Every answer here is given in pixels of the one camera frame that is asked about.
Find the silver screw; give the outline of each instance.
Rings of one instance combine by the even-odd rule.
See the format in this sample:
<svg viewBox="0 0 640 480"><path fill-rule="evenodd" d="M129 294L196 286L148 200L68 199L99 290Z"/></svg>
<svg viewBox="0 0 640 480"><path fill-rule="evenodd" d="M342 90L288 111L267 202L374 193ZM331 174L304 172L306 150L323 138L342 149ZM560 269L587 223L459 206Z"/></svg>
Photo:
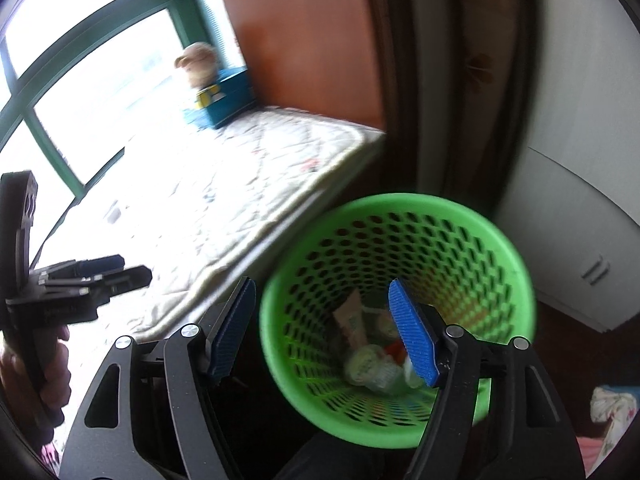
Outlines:
<svg viewBox="0 0 640 480"><path fill-rule="evenodd" d="M465 329L460 325L449 325L446 332L449 337L462 337L465 335Z"/></svg>
<svg viewBox="0 0 640 480"><path fill-rule="evenodd" d="M526 350L527 348L529 348L529 341L527 341L523 337L517 337L516 339L513 340L513 345L518 350Z"/></svg>
<svg viewBox="0 0 640 480"><path fill-rule="evenodd" d="M116 348L122 350L131 344L131 338L128 335L120 336L116 339Z"/></svg>
<svg viewBox="0 0 640 480"><path fill-rule="evenodd" d="M183 337L193 337L199 331L200 329L198 328L197 325L185 325L182 327L182 330L180 330L180 333L182 334Z"/></svg>

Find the mattress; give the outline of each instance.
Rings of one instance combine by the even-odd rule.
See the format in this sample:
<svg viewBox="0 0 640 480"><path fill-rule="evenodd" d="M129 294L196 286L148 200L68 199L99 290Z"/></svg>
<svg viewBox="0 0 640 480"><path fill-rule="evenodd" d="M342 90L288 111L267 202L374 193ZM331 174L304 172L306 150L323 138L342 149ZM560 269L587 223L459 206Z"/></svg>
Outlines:
<svg viewBox="0 0 640 480"><path fill-rule="evenodd" d="M113 298L99 319L70 327L74 415L113 341L168 335L197 320L244 273L267 269L295 226L310 221L382 149L383 133L281 108L258 108L219 130L127 145L126 155L72 209L40 263L119 253L144 264L149 288Z"/></svg>

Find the blue box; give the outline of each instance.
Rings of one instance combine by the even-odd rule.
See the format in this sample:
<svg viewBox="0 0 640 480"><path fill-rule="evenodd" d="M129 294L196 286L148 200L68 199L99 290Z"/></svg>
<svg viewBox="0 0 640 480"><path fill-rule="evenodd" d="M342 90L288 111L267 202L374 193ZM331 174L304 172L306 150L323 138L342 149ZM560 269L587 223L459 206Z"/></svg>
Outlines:
<svg viewBox="0 0 640 480"><path fill-rule="evenodd" d="M213 128L225 126L257 104L246 67L220 70L216 83L198 92L196 100Z"/></svg>

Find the basket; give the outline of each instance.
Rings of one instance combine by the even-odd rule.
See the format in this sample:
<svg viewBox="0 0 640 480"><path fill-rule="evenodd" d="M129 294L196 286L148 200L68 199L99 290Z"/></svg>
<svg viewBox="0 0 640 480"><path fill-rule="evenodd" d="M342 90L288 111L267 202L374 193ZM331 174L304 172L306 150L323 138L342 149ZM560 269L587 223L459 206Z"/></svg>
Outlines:
<svg viewBox="0 0 640 480"><path fill-rule="evenodd" d="M507 238L462 205L420 194L382 194L318 219L290 248L260 306L265 359L287 400L318 428L381 448L416 447L436 396L426 385L385 397L343 378L329 353L327 323L354 287L365 294L401 277L416 299L477 338L532 339L529 274ZM488 412L479 385L474 422Z"/></svg>

